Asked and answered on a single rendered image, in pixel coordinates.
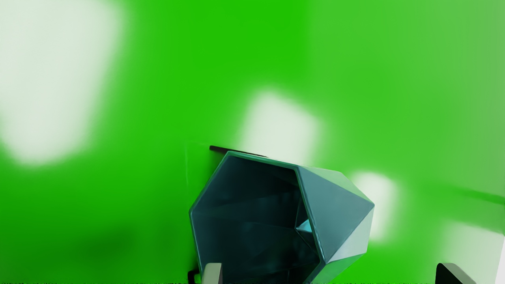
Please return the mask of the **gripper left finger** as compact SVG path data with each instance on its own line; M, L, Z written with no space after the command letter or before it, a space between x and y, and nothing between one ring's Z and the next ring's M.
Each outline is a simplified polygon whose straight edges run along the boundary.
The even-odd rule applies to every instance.
M201 284L223 284L222 263L208 263L205 265Z

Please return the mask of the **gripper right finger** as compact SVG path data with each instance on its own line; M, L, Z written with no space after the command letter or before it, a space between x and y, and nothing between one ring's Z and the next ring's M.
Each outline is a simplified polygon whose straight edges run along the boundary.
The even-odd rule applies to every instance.
M435 284L477 284L472 277L454 263L438 263Z

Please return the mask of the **teal faceted mug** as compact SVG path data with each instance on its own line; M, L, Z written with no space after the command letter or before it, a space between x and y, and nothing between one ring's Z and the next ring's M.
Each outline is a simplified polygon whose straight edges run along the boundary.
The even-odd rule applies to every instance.
M340 172L229 151L189 210L200 273L328 284L367 252L374 208Z

